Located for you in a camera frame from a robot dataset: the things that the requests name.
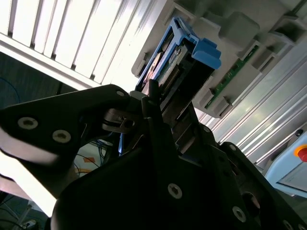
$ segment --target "bright light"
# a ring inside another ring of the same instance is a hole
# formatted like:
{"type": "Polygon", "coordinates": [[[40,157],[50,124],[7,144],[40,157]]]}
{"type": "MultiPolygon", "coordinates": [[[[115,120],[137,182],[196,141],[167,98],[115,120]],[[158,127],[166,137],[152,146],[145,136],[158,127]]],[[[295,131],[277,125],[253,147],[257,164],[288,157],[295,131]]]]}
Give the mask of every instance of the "bright light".
{"type": "Polygon", "coordinates": [[[56,3],[44,50],[44,55],[47,57],[51,57],[52,55],[53,48],[58,36],[59,27],[61,26],[62,17],[65,11],[66,2],[67,0],[60,0],[56,3]]]}
{"type": "Polygon", "coordinates": [[[42,9],[38,20],[37,31],[35,35],[35,50],[39,53],[44,52],[48,31],[51,25],[52,13],[56,0],[43,1],[42,9]]]}
{"type": "Polygon", "coordinates": [[[56,198],[18,160],[1,150],[0,173],[12,178],[47,216],[52,216],[56,198]]]}
{"type": "Polygon", "coordinates": [[[0,34],[0,52],[45,73],[77,90],[100,86],[100,84],[67,68],[60,63],[0,34]]]}
{"type": "Polygon", "coordinates": [[[109,66],[109,69],[104,77],[104,80],[102,82],[103,85],[110,84],[112,80],[115,78],[116,75],[121,74],[121,80],[126,80],[126,74],[131,73],[131,67],[135,61],[135,59],[132,59],[131,54],[133,54],[134,50],[131,49],[131,42],[133,37],[138,32],[138,29],[141,25],[142,19],[145,17],[148,7],[151,3],[151,0],[143,0],[139,4],[134,17],[126,31],[126,34],[121,41],[118,50],[112,60],[112,63],[109,66]],[[124,59],[130,59],[128,63],[122,63],[124,59]]]}
{"type": "Polygon", "coordinates": [[[94,0],[71,0],[59,35],[56,61],[70,68],[76,56],[94,0]]]}
{"type": "Polygon", "coordinates": [[[8,34],[12,0],[2,0],[0,9],[0,33],[8,34]]]}
{"type": "Polygon", "coordinates": [[[111,30],[121,0],[101,0],[94,6],[75,61],[76,71],[90,77],[111,30]]]}
{"type": "Polygon", "coordinates": [[[13,39],[30,46],[39,0],[18,0],[13,28],[13,39]]]}
{"type": "Polygon", "coordinates": [[[120,41],[122,40],[126,28],[129,25],[133,11],[137,6],[138,0],[128,0],[119,17],[115,20],[114,25],[110,31],[108,39],[105,43],[103,51],[94,69],[95,81],[101,83],[104,79],[108,66],[112,61],[120,41]]]}

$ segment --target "white ceiling slats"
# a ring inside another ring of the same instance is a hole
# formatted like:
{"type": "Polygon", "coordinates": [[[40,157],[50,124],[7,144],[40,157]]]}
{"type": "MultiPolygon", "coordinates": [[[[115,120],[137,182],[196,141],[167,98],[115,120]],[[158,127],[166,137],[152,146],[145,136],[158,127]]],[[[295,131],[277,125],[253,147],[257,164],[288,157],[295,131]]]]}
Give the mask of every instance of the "white ceiling slats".
{"type": "Polygon", "coordinates": [[[105,0],[94,6],[76,55],[76,71],[80,74],[86,77],[91,76],[121,3],[121,0],[105,0]]]}
{"type": "Polygon", "coordinates": [[[131,67],[165,3],[166,0],[1,0],[0,37],[12,36],[1,39],[11,40],[0,49],[32,67],[40,65],[41,71],[76,89],[116,81],[130,91],[137,82],[131,67]],[[15,54],[7,50],[12,45],[19,47],[19,43],[26,47],[22,48],[24,52],[19,48],[15,54]],[[58,64],[62,67],[50,69],[58,64]],[[68,75],[62,75],[63,68],[68,75]]]}

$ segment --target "bolt head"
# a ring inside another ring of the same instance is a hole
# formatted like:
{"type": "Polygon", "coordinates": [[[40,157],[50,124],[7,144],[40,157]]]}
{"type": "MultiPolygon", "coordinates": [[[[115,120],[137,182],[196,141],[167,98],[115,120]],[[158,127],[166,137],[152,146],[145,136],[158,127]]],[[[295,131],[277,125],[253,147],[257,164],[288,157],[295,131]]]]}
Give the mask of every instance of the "bolt head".
{"type": "Polygon", "coordinates": [[[22,129],[35,129],[38,126],[38,122],[32,117],[22,117],[18,120],[18,126],[22,129]]]}
{"type": "Polygon", "coordinates": [[[52,138],[57,143],[65,144],[65,143],[70,142],[71,134],[67,132],[66,130],[59,129],[53,132],[52,138]]]}
{"type": "Polygon", "coordinates": [[[175,199],[180,199],[182,197],[182,190],[181,188],[174,183],[170,183],[167,187],[169,194],[175,198],[175,199]]]}

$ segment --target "electronic component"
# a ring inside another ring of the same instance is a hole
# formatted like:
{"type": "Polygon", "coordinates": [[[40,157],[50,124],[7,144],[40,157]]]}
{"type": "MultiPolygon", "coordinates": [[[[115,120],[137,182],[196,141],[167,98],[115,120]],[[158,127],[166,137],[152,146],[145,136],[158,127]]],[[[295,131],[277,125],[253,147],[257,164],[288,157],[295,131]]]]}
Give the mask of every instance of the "electronic component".
{"type": "Polygon", "coordinates": [[[148,80],[154,79],[159,82],[162,96],[167,95],[175,81],[184,74],[182,71],[182,66],[186,65],[184,62],[191,64],[200,62],[210,67],[212,70],[207,69],[206,72],[199,70],[204,79],[207,79],[212,71],[221,65],[219,60],[221,52],[216,47],[215,43],[206,38],[199,39],[182,19],[173,18],[141,74],[136,90],[148,94],[148,80]]]}

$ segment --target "cable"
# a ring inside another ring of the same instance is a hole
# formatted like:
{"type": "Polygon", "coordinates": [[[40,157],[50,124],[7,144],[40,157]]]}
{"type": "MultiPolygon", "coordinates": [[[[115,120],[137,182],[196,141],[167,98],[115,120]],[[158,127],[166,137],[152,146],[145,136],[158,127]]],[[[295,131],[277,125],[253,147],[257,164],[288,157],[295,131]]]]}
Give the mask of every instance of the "cable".
{"type": "Polygon", "coordinates": [[[5,82],[5,83],[7,83],[15,91],[15,94],[17,96],[17,102],[20,103],[20,97],[19,97],[19,94],[17,92],[17,89],[9,81],[7,81],[6,79],[0,78],[0,80],[5,82]]]}
{"type": "Polygon", "coordinates": [[[81,154],[77,154],[77,156],[80,156],[80,157],[83,157],[83,158],[88,159],[91,163],[93,163],[94,165],[96,165],[96,166],[99,168],[98,164],[96,164],[96,163],[95,163],[94,161],[92,161],[91,159],[89,159],[89,158],[87,158],[87,157],[85,157],[85,156],[83,156],[83,155],[81,155],[81,154]]]}
{"type": "Polygon", "coordinates": [[[14,196],[10,197],[10,198],[7,199],[6,201],[3,201],[3,202],[0,204],[0,206],[1,206],[1,205],[4,205],[6,202],[8,202],[9,200],[11,200],[11,199],[13,199],[13,198],[14,198],[14,196]]]}
{"type": "Polygon", "coordinates": [[[7,223],[10,223],[10,224],[13,224],[13,225],[15,225],[15,226],[17,226],[17,227],[19,227],[19,228],[21,228],[21,229],[23,229],[24,230],[24,228],[23,227],[21,227],[19,224],[16,224],[16,223],[14,223],[13,221],[10,221],[10,220],[7,220],[7,219],[0,219],[0,222],[7,222],[7,223]]]}
{"type": "Polygon", "coordinates": [[[74,163],[74,165],[76,166],[77,170],[78,170],[78,174],[80,174],[80,169],[78,168],[78,166],[74,163]]]}
{"type": "Polygon", "coordinates": [[[14,219],[18,220],[17,217],[13,216],[12,213],[10,213],[8,210],[6,210],[5,208],[0,208],[0,210],[6,211],[11,217],[13,217],[14,219]]]}

